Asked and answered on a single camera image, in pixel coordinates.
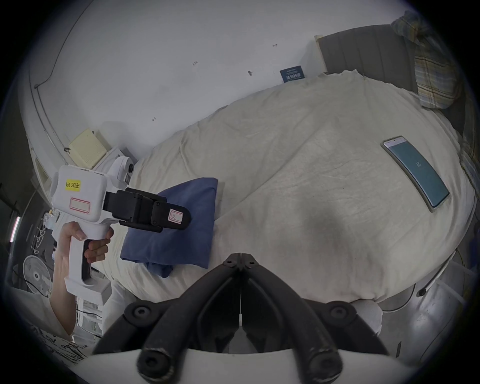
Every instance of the red-bordered label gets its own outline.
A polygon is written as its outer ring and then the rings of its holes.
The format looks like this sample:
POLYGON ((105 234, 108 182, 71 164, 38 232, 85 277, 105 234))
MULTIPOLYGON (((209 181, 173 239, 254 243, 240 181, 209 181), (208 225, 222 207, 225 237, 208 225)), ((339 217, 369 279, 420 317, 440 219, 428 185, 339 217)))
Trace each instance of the red-bordered label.
POLYGON ((80 199, 70 198, 70 209, 82 213, 90 213, 90 202, 80 199))
POLYGON ((174 209, 170 209, 170 212, 168 214, 168 221, 171 221, 172 223, 181 224, 182 220, 183 220, 182 212, 175 211, 174 209))

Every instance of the human arm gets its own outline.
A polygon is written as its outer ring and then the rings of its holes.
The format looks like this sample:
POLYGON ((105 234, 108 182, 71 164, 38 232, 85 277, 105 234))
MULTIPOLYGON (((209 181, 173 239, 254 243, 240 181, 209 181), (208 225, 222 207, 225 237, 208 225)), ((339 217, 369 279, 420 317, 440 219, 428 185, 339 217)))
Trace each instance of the human arm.
MULTIPOLYGON (((65 286, 65 277, 68 276, 70 240, 75 237, 77 240, 85 240, 86 235, 80 229, 77 222, 70 222, 63 225, 57 250, 55 252, 55 267, 53 269, 52 293, 50 295, 50 305, 58 321, 71 335, 75 328, 76 321, 76 302, 75 296, 67 291, 65 286)), ((108 252, 107 244, 113 236, 113 229, 108 230, 106 239, 92 240, 84 256, 89 264, 96 261, 105 260, 105 254, 108 252)))

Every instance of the folded blue fabric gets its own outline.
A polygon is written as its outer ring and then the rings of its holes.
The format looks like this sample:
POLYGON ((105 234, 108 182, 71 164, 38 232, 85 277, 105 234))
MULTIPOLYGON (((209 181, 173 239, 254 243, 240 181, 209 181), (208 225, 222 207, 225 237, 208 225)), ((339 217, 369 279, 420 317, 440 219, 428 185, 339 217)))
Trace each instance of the folded blue fabric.
POLYGON ((120 258, 145 263, 150 272, 162 277, 177 264, 208 268, 217 185, 217 179, 200 178, 158 193, 167 202, 187 208, 192 214, 190 225, 183 230, 164 228, 160 233, 129 228, 120 258))

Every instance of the bed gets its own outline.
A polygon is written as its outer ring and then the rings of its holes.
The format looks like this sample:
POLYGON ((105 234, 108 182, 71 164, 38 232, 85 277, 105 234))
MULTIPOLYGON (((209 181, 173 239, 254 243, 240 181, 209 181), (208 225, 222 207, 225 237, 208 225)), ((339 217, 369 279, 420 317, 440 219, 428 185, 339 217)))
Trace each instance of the bed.
MULTIPOLYGON (((380 301, 411 286, 460 243, 475 193, 458 159, 461 107, 451 116, 420 107, 408 42, 389 28, 320 39, 329 75, 265 89, 177 132, 137 163, 131 186, 158 193, 198 177, 219 180, 209 269, 233 252, 251 253, 300 296, 322 302, 380 301), (343 44, 350 35, 351 47, 343 44), (371 38, 380 54, 369 62, 374 53, 362 52, 371 38), (385 49, 403 62, 389 68, 385 49), (451 193, 434 213, 380 146, 399 135, 451 193)), ((114 229, 95 267, 142 300, 176 298, 206 273, 178 265, 168 278, 152 275, 120 259, 127 228, 114 229)))

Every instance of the blue sticker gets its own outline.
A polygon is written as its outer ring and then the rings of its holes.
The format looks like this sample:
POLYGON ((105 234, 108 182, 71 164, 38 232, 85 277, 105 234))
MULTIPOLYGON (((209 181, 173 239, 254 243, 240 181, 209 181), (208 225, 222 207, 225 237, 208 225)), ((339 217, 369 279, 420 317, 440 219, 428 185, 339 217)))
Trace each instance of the blue sticker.
POLYGON ((286 83, 287 81, 304 79, 305 76, 303 75, 303 71, 301 70, 301 66, 282 69, 280 71, 282 75, 283 82, 286 83))

